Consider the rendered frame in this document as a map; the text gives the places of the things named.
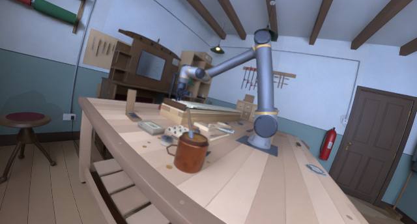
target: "ceiling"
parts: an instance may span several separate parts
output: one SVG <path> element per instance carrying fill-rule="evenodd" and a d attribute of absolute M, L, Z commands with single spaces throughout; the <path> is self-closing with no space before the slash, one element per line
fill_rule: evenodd
<path fill-rule="evenodd" d="M 180 0 L 203 25 L 208 23 L 186 1 Z M 309 38 L 323 0 L 276 0 L 278 34 Z M 333 0 L 318 38 L 352 42 L 391 0 Z M 237 35 L 217 0 L 200 0 L 227 35 Z M 230 0 L 246 34 L 268 23 L 266 0 Z M 366 43 L 402 46 L 417 38 L 417 0 L 413 0 Z"/>

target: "ceiling beam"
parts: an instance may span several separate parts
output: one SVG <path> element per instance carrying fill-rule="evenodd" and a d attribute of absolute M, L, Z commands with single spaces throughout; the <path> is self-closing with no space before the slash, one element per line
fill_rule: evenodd
<path fill-rule="evenodd" d="M 275 6 L 271 6 L 269 4 L 269 2 L 271 2 L 271 1 L 275 1 L 275 0 L 266 0 L 266 9 L 268 9 L 268 15 L 269 15 L 269 12 L 271 11 L 271 7 L 272 7 L 269 23 L 271 24 L 271 29 L 278 33 L 278 23 L 277 23 L 277 20 L 276 20 L 276 8 L 275 8 Z"/>
<path fill-rule="evenodd" d="M 246 32 L 243 29 L 243 26 L 237 17 L 235 10 L 233 9 L 230 0 L 217 0 L 219 1 L 220 5 L 222 6 L 224 12 L 226 12 L 227 16 L 229 17 L 230 21 L 232 22 L 233 26 L 235 27 L 240 39 L 246 39 Z"/>
<path fill-rule="evenodd" d="M 310 36 L 310 42 L 309 42 L 310 45 L 314 45 L 320 33 L 321 27 L 323 26 L 324 20 L 326 19 L 330 6 L 332 6 L 332 2 L 333 0 L 323 0 L 323 2 L 321 3 L 320 11 L 319 11 L 319 14 L 317 15 L 313 32 L 311 33 L 311 36 Z"/>
<path fill-rule="evenodd" d="M 208 12 L 207 8 L 200 2 L 200 0 L 187 0 L 189 4 L 200 14 L 200 16 L 208 23 L 210 27 L 216 32 L 221 39 L 226 39 L 226 33 L 222 27 L 216 22 L 213 16 Z"/>
<path fill-rule="evenodd" d="M 403 45 L 400 49 L 399 49 L 399 55 L 410 55 L 411 53 L 414 53 L 417 51 L 417 38 L 414 39 L 411 42 L 408 42 L 407 44 Z"/>
<path fill-rule="evenodd" d="M 413 0 L 391 0 L 373 20 L 352 41 L 351 49 L 358 49 L 372 37 L 382 26 L 388 23 L 398 12 L 403 10 Z"/>

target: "door panel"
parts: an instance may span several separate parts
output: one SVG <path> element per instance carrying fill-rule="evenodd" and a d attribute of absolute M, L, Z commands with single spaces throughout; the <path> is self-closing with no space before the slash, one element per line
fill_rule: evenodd
<path fill-rule="evenodd" d="M 394 160 L 411 107 L 412 100 L 359 92 L 340 145 L 344 150 L 338 152 L 330 171 L 346 194 L 373 203 Z"/>

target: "red cushion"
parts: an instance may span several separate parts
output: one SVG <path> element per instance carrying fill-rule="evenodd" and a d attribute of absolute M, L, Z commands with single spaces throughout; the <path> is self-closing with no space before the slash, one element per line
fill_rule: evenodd
<path fill-rule="evenodd" d="M 44 119 L 45 115 L 40 113 L 11 113 L 6 115 L 8 120 L 16 120 L 16 121 L 34 121 Z"/>

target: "red fire extinguisher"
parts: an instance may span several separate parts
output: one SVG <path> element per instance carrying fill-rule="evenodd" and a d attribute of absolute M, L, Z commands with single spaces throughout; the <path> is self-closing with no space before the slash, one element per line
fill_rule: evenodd
<path fill-rule="evenodd" d="M 330 155 L 330 152 L 332 151 L 332 147 L 337 136 L 337 133 L 334 129 L 335 128 L 333 127 L 333 129 L 327 131 L 324 143 L 321 144 L 321 152 L 319 157 L 322 160 L 327 160 Z"/>

